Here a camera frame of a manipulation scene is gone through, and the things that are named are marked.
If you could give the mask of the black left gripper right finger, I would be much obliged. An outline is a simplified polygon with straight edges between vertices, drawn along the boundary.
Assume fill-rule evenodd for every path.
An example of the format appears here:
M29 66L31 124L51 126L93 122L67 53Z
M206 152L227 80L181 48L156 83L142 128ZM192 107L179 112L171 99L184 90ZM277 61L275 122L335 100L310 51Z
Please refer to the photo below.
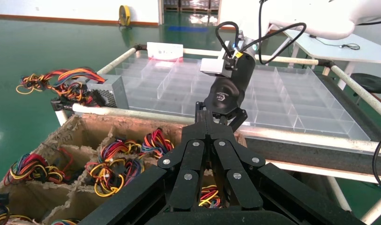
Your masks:
M232 225L359 225L360 220L256 152L233 129L207 113L211 165L229 206Z

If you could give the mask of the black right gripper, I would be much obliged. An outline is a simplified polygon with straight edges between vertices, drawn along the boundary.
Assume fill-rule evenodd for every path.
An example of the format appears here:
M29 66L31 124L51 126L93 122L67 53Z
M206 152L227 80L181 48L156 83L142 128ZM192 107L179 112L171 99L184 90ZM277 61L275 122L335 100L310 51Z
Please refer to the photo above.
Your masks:
M204 73L215 77L204 102L195 103L195 114L208 111L217 117L233 117L229 126L236 131L248 118L240 106L255 68L253 56L245 53L235 64L224 59L204 59Z

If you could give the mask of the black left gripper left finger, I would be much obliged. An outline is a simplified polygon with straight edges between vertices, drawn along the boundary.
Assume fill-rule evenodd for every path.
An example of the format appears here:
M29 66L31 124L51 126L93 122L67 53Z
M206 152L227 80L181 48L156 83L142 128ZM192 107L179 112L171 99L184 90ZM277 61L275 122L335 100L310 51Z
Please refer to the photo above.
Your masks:
M200 199L208 146L208 111L183 127L181 143L80 221L82 225L157 225L159 216L191 212Z

